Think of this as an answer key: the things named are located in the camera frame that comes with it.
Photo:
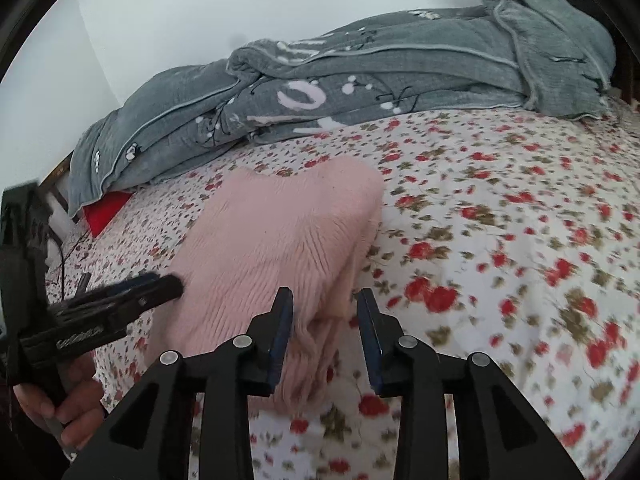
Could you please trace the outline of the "person left hand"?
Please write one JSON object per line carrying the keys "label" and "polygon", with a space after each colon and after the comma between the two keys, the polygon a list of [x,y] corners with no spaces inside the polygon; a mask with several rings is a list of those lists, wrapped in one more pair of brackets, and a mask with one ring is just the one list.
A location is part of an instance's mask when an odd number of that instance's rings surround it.
{"label": "person left hand", "polygon": [[64,427],[61,441],[65,446],[80,450],[104,422],[101,403],[102,385],[93,378],[96,374],[93,355],[86,353],[67,369],[68,380],[74,388],[56,408],[51,400],[33,385],[17,385],[13,392],[23,412],[38,427],[47,431],[46,420],[55,418]]}

